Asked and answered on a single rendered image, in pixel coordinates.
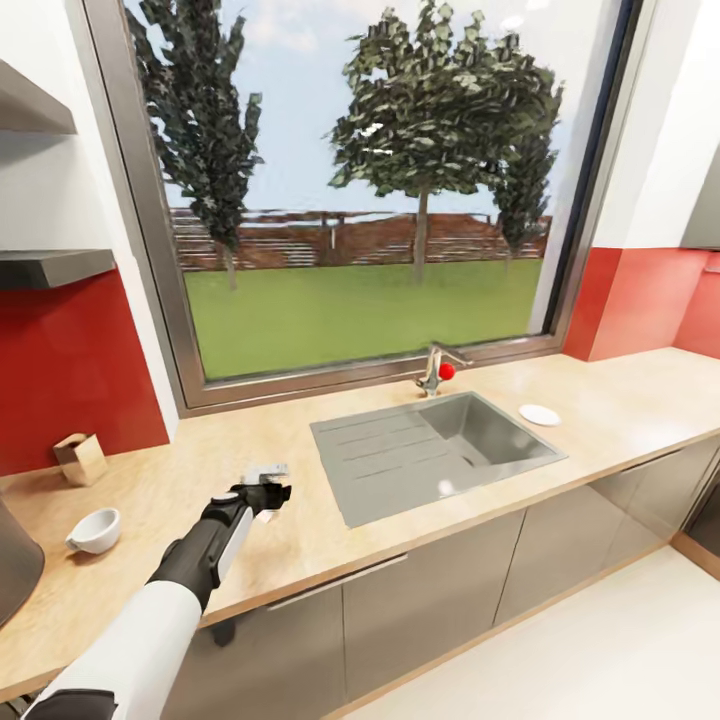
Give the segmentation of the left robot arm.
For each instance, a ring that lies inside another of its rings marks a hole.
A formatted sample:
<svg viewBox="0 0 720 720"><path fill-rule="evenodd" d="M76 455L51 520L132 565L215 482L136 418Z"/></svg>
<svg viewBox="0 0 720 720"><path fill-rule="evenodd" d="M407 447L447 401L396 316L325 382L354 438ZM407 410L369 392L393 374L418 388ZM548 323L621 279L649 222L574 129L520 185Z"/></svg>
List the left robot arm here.
<svg viewBox="0 0 720 720"><path fill-rule="evenodd" d="M215 495L108 629L33 701L26 720L159 720L211 592L253 519L290 499L291 485L263 477L290 472L288 463L250 463L242 484Z"/></svg>

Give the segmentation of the paper coffee filter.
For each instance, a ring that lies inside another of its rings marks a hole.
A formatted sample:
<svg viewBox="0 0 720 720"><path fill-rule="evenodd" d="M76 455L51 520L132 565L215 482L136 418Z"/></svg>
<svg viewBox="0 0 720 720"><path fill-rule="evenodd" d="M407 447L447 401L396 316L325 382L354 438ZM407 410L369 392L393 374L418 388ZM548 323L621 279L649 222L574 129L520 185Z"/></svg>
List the paper coffee filter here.
<svg viewBox="0 0 720 720"><path fill-rule="evenodd" d="M277 483L278 477L263 477L264 483ZM268 522L272 516L272 510L263 510L257 514L257 518L264 522Z"/></svg>

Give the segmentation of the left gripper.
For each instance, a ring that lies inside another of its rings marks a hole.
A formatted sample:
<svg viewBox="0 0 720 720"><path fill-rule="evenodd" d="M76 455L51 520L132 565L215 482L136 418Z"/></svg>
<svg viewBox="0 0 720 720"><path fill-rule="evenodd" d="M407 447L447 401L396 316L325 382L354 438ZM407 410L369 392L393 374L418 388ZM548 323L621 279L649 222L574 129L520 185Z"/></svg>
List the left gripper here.
<svg viewBox="0 0 720 720"><path fill-rule="evenodd" d="M258 485L233 485L231 491L251 491L259 500L258 513L263 510L278 511L284 501L289 501L292 487L282 483L259 483Z"/></svg>

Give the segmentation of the saucer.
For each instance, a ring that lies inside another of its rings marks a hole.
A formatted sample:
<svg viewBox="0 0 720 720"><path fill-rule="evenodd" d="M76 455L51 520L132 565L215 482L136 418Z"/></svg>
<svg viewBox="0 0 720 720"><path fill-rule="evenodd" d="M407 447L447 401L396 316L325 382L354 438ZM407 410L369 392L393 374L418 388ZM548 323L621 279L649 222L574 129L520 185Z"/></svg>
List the saucer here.
<svg viewBox="0 0 720 720"><path fill-rule="evenodd" d="M529 421L540 425L549 425L551 427L561 422L561 418L556 413L536 405L524 405L519 409L519 412Z"/></svg>

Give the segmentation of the coffee cup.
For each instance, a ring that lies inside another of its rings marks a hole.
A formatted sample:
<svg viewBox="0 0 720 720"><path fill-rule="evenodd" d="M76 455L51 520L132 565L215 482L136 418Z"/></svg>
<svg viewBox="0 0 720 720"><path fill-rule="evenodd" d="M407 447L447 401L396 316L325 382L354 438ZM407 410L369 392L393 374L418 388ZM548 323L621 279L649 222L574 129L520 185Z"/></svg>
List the coffee cup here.
<svg viewBox="0 0 720 720"><path fill-rule="evenodd" d="M66 547L71 551L101 553L109 550L121 533L121 513L116 509L94 512L69 534Z"/></svg>

